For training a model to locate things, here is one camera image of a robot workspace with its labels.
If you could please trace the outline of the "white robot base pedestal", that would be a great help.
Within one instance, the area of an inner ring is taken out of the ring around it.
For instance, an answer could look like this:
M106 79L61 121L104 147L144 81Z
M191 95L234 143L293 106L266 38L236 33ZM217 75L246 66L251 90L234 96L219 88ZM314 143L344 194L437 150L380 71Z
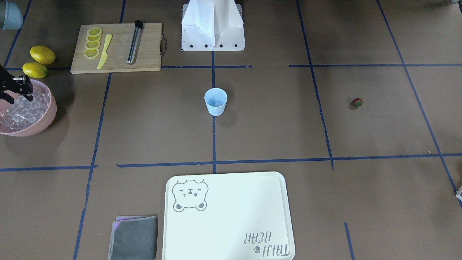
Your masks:
M182 51L245 49L242 9L234 0L190 0L183 5L181 25Z

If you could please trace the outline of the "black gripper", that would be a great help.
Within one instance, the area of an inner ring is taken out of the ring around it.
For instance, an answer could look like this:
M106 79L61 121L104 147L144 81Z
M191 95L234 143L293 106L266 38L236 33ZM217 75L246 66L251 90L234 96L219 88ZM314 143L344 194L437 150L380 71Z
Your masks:
M6 93L10 91L22 95L29 102L33 102L33 84L27 75L15 77L2 65L0 66L0 97L10 105L14 104L14 98Z

